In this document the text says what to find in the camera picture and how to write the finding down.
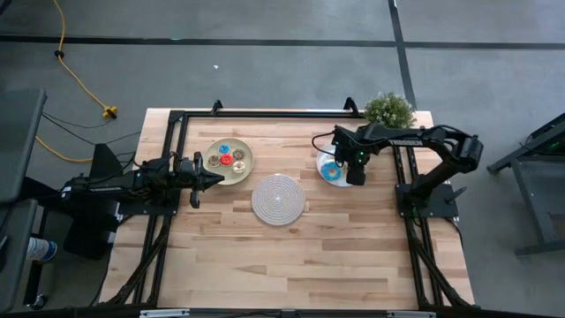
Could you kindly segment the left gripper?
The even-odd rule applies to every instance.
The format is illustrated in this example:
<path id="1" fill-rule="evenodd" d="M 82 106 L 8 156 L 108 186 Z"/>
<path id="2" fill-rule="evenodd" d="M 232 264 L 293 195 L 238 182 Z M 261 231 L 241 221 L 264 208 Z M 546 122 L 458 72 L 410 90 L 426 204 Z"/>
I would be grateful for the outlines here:
<path id="1" fill-rule="evenodd" d="M 192 177 L 192 187 L 190 193 L 190 204 L 193 208 L 200 207 L 199 192 L 202 190 L 207 190 L 208 188 L 221 183 L 224 180 L 224 176 L 217 174 L 208 170 L 201 172 L 202 168 L 202 155 L 201 152 L 195 152 L 192 159 L 190 159 L 193 164 L 193 177 Z"/>

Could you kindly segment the large blue frosted donut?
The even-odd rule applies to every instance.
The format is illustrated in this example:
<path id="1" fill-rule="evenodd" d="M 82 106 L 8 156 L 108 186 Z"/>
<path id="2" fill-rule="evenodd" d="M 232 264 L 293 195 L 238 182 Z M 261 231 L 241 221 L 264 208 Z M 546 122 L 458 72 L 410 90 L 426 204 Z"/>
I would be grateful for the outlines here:
<path id="1" fill-rule="evenodd" d="M 320 166 L 321 176 L 328 182 L 338 181 L 342 177 L 342 168 L 334 161 L 328 161 Z"/>

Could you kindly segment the grey metal cart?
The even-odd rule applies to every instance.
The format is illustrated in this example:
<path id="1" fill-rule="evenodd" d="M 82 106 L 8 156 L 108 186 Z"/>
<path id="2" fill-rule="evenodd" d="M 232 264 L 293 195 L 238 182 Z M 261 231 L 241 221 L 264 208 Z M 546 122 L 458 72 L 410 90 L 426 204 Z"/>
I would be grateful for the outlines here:
<path id="1" fill-rule="evenodd" d="M 486 169 L 510 168 L 536 228 L 538 242 L 519 247 L 517 257 L 565 251 L 554 222 L 565 221 L 565 112 L 530 133 L 519 148 Z"/>

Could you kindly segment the black aluminium table frame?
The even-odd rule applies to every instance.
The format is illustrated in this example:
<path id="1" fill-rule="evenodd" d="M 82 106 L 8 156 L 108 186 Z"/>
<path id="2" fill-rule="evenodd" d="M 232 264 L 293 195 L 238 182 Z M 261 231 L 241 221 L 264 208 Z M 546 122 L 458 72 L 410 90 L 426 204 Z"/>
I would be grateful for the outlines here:
<path id="1" fill-rule="evenodd" d="M 183 195 L 172 220 L 159 307 L 414 309 L 405 225 L 396 209 L 390 149 L 367 164 L 366 183 L 337 187 L 317 171 L 317 151 L 336 125 L 361 120 L 343 110 L 221 110 L 190 117 L 185 152 L 236 138 L 254 155 L 251 174 L 217 185 L 192 208 Z M 302 216 L 273 227 L 253 212 L 252 191 L 285 174 L 305 191 Z"/>

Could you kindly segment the white blue can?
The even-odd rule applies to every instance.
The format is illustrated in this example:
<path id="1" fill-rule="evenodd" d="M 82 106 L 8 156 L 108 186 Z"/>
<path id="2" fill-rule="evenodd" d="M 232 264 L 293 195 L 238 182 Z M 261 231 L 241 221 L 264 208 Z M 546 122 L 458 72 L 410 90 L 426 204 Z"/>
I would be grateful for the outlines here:
<path id="1" fill-rule="evenodd" d="M 57 253 L 57 243 L 43 238 L 31 237 L 28 240 L 26 257 L 32 261 L 50 261 Z"/>

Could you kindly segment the grey side table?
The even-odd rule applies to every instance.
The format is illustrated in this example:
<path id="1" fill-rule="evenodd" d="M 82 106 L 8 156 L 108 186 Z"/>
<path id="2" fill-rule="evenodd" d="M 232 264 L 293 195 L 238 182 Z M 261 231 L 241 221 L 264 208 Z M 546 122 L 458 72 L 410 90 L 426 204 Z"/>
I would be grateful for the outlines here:
<path id="1" fill-rule="evenodd" d="M 0 91 L 0 204 L 19 197 L 46 99 L 40 88 Z"/>
<path id="2" fill-rule="evenodd" d="M 0 205 L 0 314 L 14 306 L 36 210 L 35 200 Z"/>

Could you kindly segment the black equipment stand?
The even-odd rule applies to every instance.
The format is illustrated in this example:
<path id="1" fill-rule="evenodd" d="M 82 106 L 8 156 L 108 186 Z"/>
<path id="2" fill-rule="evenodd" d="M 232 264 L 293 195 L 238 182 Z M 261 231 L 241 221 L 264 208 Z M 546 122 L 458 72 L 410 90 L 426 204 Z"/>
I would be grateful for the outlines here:
<path id="1" fill-rule="evenodd" d="M 97 144 L 88 178 L 106 178 L 122 171 L 123 166 L 112 150 L 105 144 Z M 64 250 L 90 260 L 100 260 L 108 249 L 110 234 L 117 231 L 119 204 L 101 195 L 77 193 L 78 189 L 77 185 L 67 182 L 61 194 L 64 211 L 72 216 Z"/>

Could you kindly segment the potted green plant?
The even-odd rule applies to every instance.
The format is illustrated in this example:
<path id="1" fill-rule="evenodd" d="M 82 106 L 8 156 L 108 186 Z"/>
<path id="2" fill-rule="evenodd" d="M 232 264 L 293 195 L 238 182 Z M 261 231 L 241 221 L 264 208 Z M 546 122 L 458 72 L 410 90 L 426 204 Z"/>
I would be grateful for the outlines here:
<path id="1" fill-rule="evenodd" d="M 403 95 L 378 93 L 365 105 L 365 118 L 387 128 L 410 128 L 416 123 L 415 111 Z"/>

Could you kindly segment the beige round plate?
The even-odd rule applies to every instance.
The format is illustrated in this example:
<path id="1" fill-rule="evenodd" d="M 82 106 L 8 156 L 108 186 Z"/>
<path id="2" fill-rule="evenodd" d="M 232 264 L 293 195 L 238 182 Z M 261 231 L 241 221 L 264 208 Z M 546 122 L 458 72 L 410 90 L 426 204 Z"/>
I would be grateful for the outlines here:
<path id="1" fill-rule="evenodd" d="M 245 158 L 242 160 L 246 165 L 246 170 L 245 170 L 244 173 L 242 173 L 242 174 L 234 173 L 232 171 L 232 165 L 233 164 L 231 166 L 222 166 L 221 164 L 217 167 L 209 167 L 208 166 L 207 160 L 208 160 L 209 156 L 211 156 L 211 155 L 221 156 L 221 154 L 218 152 L 218 147 L 222 143 L 227 143 L 227 144 L 230 145 L 230 147 L 231 147 L 230 155 L 232 155 L 233 150 L 236 149 L 236 148 L 242 148 L 245 151 Z M 206 170 L 209 170 L 211 172 L 221 174 L 221 175 L 224 176 L 224 180 L 220 183 L 220 185 L 222 185 L 222 186 L 232 186 L 232 185 L 235 185 L 235 184 L 243 181 L 244 179 L 246 179 L 250 175 L 250 173 L 252 172 L 253 163 L 254 163 L 253 152 L 252 152 L 252 149 L 250 148 L 250 146 L 247 145 L 244 141 L 242 141 L 240 139 L 234 139 L 234 138 L 228 138 L 228 139 L 222 139 L 222 140 L 215 141 L 214 143 L 212 143 L 208 147 L 207 151 L 203 155 L 203 166 L 204 166 L 204 168 Z"/>

